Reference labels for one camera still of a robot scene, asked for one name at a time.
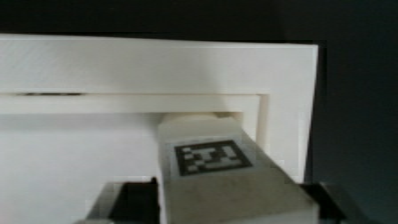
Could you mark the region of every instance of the qr-like marker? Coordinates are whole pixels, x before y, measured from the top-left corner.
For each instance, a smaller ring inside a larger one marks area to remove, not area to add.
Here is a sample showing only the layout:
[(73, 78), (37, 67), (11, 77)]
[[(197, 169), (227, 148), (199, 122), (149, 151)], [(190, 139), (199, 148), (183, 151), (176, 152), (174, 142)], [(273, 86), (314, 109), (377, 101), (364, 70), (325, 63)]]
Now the qr-like marker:
[(176, 156), (181, 176), (252, 166), (234, 141), (178, 146)]

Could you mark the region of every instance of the dark background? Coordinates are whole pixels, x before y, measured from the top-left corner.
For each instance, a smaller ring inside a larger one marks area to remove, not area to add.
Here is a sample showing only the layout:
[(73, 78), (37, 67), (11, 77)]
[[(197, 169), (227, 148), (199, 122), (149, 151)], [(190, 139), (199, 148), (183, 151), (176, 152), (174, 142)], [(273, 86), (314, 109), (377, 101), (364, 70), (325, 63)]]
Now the dark background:
[(398, 1), (0, 0), (0, 32), (321, 47), (307, 181), (337, 184), (398, 220)]

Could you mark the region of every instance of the black wall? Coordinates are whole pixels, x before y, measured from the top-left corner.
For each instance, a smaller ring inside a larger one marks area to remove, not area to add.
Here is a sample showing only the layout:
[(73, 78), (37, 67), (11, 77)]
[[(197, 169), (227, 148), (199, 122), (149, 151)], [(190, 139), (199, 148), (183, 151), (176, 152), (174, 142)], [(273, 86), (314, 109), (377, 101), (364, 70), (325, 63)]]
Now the black wall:
[(398, 1), (0, 0), (0, 32), (314, 42), (321, 65), (307, 180), (398, 220)]

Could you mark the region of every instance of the white panel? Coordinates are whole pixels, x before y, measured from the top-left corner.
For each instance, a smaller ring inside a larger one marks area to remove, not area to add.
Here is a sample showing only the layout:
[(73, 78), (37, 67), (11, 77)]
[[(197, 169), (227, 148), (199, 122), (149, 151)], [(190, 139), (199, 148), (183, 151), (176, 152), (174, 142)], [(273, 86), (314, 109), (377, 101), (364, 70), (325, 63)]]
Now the white panel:
[(160, 114), (0, 116), (0, 223), (71, 224), (108, 182), (158, 169)]
[(261, 145), (297, 181), (314, 69), (313, 45), (0, 37), (0, 93), (266, 94)]

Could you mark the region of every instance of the white box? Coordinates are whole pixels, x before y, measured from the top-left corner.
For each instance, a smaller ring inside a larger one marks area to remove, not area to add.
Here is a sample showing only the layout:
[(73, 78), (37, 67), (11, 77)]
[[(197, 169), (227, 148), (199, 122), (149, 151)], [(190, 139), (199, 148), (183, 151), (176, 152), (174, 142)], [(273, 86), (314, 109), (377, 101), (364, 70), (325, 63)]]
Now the white box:
[[(35, 224), (59, 217), (67, 223), (112, 177), (156, 175), (153, 130), (163, 112), (233, 112), (300, 182), (316, 52), (314, 45), (2, 34), (0, 181), (9, 187), (0, 208), (9, 222)], [(82, 159), (76, 166), (62, 159), (67, 148), (69, 159)], [(21, 204), (28, 189), (37, 193)], [(55, 198), (67, 200), (41, 206)]]

